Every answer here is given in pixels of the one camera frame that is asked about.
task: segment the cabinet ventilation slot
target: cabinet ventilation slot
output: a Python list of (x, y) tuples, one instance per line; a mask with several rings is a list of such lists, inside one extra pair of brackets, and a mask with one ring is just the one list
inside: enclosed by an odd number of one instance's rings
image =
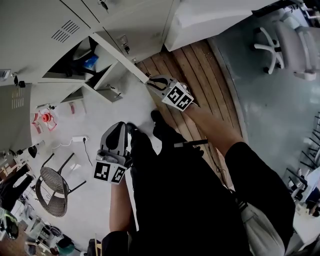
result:
[(55, 32), (51, 38), (58, 42), (64, 43), (78, 29), (80, 29), (80, 27), (72, 20), (69, 20), (57, 32)]
[(24, 88), (15, 88), (12, 91), (11, 109), (18, 109), (24, 106)]

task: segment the black cable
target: black cable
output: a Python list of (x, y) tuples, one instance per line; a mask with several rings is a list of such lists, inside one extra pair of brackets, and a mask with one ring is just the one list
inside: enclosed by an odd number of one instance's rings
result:
[(216, 162), (215, 162), (215, 160), (214, 160), (214, 156), (212, 155), (212, 152), (211, 152), (209, 143), (208, 143), (208, 149), (209, 149), (209, 152), (210, 152), (212, 161), (213, 161), (213, 163), (214, 163), (214, 165), (215, 165), (216, 172), (217, 172), (217, 173), (221, 173), (222, 182), (223, 182), (223, 184), (228, 188), (227, 171), (226, 171), (225, 169), (220, 168), (220, 167), (216, 164)]
[(85, 139), (85, 138), (83, 138), (83, 144), (84, 144), (84, 150), (85, 150), (85, 153), (86, 153), (86, 155), (87, 155), (87, 157), (88, 157), (88, 160), (89, 160), (89, 162), (90, 162), (91, 166), (93, 166), (93, 165), (92, 165), (92, 162), (90, 161), (90, 158), (89, 158), (88, 152), (87, 152), (86, 139)]

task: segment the sticker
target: sticker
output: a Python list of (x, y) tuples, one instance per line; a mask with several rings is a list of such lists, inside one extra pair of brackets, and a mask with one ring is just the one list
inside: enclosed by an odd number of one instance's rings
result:
[(119, 183), (121, 181), (122, 176), (125, 174), (126, 169), (123, 167), (118, 167), (111, 182)]
[(168, 99), (172, 101), (173, 104), (176, 104), (178, 100), (184, 95), (184, 92), (181, 91), (177, 86), (175, 86), (168, 94)]
[(96, 161), (94, 178), (103, 182), (119, 184), (127, 168), (118, 163)]
[(169, 93), (162, 99), (162, 102), (168, 104), (180, 111), (184, 111), (194, 100), (184, 86), (177, 82)]
[(179, 103), (176, 105), (178, 108), (180, 108), (182, 111), (185, 110), (185, 108), (192, 102), (192, 99), (188, 95), (184, 95), (184, 97), (179, 101)]
[(98, 180), (107, 182), (110, 171), (110, 164), (106, 162), (97, 162), (94, 171), (94, 177)]

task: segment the power strip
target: power strip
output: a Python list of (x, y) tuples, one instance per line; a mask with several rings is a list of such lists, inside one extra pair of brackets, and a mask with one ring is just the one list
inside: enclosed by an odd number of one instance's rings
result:
[(86, 135), (84, 135), (84, 136), (73, 136), (72, 137), (72, 141), (73, 142), (84, 142), (84, 139), (87, 142), (89, 140), (89, 137), (86, 136)]

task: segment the person's arm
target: person's arm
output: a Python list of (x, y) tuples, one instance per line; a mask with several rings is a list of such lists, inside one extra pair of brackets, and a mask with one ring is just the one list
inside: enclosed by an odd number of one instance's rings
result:
[(237, 142), (244, 142), (240, 134), (210, 112), (191, 104), (184, 111), (201, 129), (208, 141), (225, 157), (228, 150)]
[(109, 227), (110, 232), (130, 232), (132, 228), (135, 228), (133, 209), (125, 176), (119, 185), (111, 185)]

